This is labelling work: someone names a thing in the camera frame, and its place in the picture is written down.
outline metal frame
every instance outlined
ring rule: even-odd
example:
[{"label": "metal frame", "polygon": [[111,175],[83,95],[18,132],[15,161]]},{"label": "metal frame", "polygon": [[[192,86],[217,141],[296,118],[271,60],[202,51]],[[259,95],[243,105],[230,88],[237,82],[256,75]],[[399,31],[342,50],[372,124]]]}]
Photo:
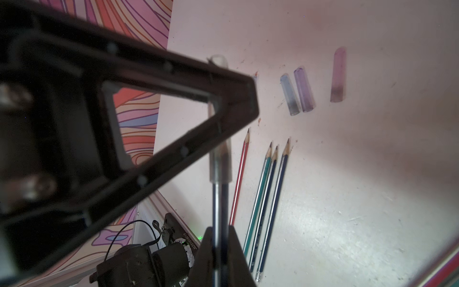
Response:
[{"label": "metal frame", "polygon": [[[1,216],[0,284],[51,267],[258,117],[249,76],[156,49],[33,2],[1,0],[0,11],[0,80],[23,85],[33,95],[27,114],[40,170],[58,184],[50,199]],[[107,86],[107,81],[114,84]],[[209,102],[215,114],[126,171],[119,155],[121,135],[106,101],[118,83]],[[15,119],[2,124],[14,125]],[[12,176],[0,174],[0,180]]]}]

